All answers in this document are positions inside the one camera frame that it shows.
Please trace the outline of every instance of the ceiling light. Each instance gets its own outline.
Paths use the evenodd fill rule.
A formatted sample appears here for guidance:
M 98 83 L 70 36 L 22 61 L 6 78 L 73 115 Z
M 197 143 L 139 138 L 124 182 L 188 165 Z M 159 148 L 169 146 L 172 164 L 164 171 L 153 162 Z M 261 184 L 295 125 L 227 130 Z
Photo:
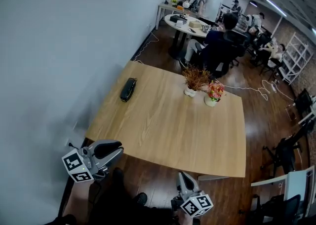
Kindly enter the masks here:
M 286 14 L 277 6 L 275 5 L 271 0 L 267 0 L 272 6 L 274 6 L 281 14 L 283 14 L 286 17 Z
M 257 6 L 257 3 L 254 2 L 254 1 L 251 1 L 250 4 L 251 4 L 251 5 L 254 5 L 255 7 L 258 7 L 258 6 Z

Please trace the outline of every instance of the wooden table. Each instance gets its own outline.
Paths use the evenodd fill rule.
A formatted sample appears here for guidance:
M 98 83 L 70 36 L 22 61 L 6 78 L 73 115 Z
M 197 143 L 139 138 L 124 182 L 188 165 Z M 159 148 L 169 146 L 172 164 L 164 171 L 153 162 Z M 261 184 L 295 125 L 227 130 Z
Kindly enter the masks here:
M 131 99 L 120 100 L 129 77 Z M 86 137 L 121 141 L 124 153 L 184 171 L 244 177 L 245 123 L 241 98 L 226 92 L 213 108 L 204 93 L 184 95 L 181 75 L 129 61 L 105 98 Z
M 188 20 L 186 22 L 186 24 L 182 25 L 182 27 L 179 28 L 179 27 L 176 26 L 175 22 L 170 21 L 170 17 L 173 16 L 173 15 L 174 14 L 166 15 L 164 20 L 169 26 L 171 26 L 174 29 L 176 29 L 176 34 L 174 36 L 172 46 L 169 48 L 169 55 L 172 58 L 174 58 L 176 60 L 179 60 L 179 52 L 183 48 L 183 45 L 184 45 L 184 42 L 186 40 L 187 34 L 189 34 L 191 36 L 199 37 L 199 38 L 205 38 L 207 36 L 207 33 L 203 32 L 201 28 L 194 29 L 194 28 L 189 27 L 189 23 L 193 22 L 193 21 L 199 21 L 202 25 L 207 25 L 207 24 L 205 22 L 197 19 L 197 18 L 188 16 L 188 17 L 186 17 L 186 19 Z M 181 39 L 180 45 L 177 46 L 180 32 L 182 32 L 183 35 L 182 35 L 182 39 Z
M 161 3 L 158 5 L 158 13 L 157 13 L 157 17 L 156 17 L 156 30 L 159 27 L 159 22 L 161 20 L 161 14 L 163 14 L 163 16 L 164 16 L 165 10 L 170 10 L 173 12 L 180 12 L 180 13 L 182 12 L 181 10 L 177 9 L 176 7 L 173 7 L 172 5 L 173 5 L 173 3 L 170 3 L 170 4 Z M 192 17 L 196 17 L 196 15 L 197 15 L 196 13 L 193 13 L 192 11 L 187 10 L 187 9 L 184 9 L 184 13 L 188 14 Z

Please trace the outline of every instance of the brick wall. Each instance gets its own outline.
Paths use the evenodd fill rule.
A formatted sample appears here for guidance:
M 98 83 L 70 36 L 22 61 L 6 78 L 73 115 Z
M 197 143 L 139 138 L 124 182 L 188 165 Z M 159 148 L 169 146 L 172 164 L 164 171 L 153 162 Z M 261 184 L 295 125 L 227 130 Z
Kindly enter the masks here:
M 283 43 L 287 46 L 294 32 L 302 42 L 309 45 L 311 52 L 314 54 L 299 76 L 293 81 L 292 88 L 295 95 L 298 95 L 304 88 L 306 88 L 311 95 L 316 95 L 316 45 L 314 45 L 299 29 L 285 19 L 282 19 L 275 33 L 275 37 L 279 43 Z M 308 140 L 311 165 L 313 165 L 316 164 L 316 126 L 314 127 L 314 131 L 308 135 Z
M 248 4 L 244 15 L 259 14 L 260 12 L 264 13 L 265 19 L 262 20 L 262 25 L 265 29 L 267 29 L 268 31 L 272 33 L 273 30 L 276 28 L 277 23 L 279 19 L 281 18 L 281 16 L 261 4 L 257 4 L 257 5 L 258 7 L 255 7 L 252 4 Z

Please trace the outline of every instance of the wooden floor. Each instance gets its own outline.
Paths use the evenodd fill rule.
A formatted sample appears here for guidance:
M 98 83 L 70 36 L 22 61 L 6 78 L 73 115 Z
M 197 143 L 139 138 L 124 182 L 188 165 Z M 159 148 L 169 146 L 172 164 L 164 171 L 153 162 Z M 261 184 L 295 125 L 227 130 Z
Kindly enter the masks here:
M 173 60 L 167 53 L 172 44 L 174 32 L 166 23 L 161 22 L 159 30 L 154 31 L 159 42 L 151 42 L 137 60 L 180 74 L 179 62 Z M 249 63 L 249 59 L 249 55 L 239 58 L 239 67 L 234 67 L 219 80 L 232 87 L 252 87 L 255 89 L 261 87 L 262 79 L 267 80 L 269 74 L 259 76 L 261 69 L 253 67 Z M 292 97 L 292 93 L 285 83 L 281 81 L 278 87 L 283 93 Z M 250 187 L 252 182 L 268 177 L 268 171 L 260 170 L 260 166 L 269 160 L 267 152 L 262 151 L 262 146 L 276 146 L 281 138 L 291 135 L 298 129 L 297 122 L 291 122 L 285 111 L 285 107 L 291 101 L 283 95 L 275 93 L 269 85 L 267 85 L 267 89 L 271 91 L 271 94 L 268 95 L 268 101 L 259 92 L 226 88 L 227 91 L 241 96 L 243 101 L 247 142 L 246 177 L 199 183 L 200 189 L 209 194 L 214 203 L 213 209 L 202 216 L 201 224 L 203 225 L 244 224 L 245 215 L 239 215 L 238 211 L 239 209 L 245 211 L 250 209 L 253 194 L 260 194 L 262 201 L 267 201 L 270 197 L 284 190 L 278 188 L 278 185 Z M 301 158 L 296 152 L 297 170 L 305 169 L 308 166 L 306 140 L 302 139 L 301 145 L 303 147 Z M 171 199 L 177 195 L 177 170 L 127 155 L 123 156 L 118 167 L 125 172 L 125 186 L 131 195 L 135 196 L 139 192 L 145 192 L 148 195 L 146 205 L 149 207 L 171 206 Z M 283 170 L 280 168 L 277 173 L 281 175 Z M 195 178 L 198 176 L 194 173 L 190 174 Z

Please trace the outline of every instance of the white metal shelving unit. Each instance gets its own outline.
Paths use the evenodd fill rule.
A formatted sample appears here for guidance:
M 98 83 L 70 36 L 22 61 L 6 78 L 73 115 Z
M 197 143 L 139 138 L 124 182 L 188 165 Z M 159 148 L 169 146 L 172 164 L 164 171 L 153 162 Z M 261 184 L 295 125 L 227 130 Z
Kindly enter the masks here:
M 308 49 L 308 45 L 303 43 L 294 33 L 286 47 L 286 53 L 283 57 L 284 65 L 279 68 L 283 80 L 291 84 L 312 56 L 313 53 Z

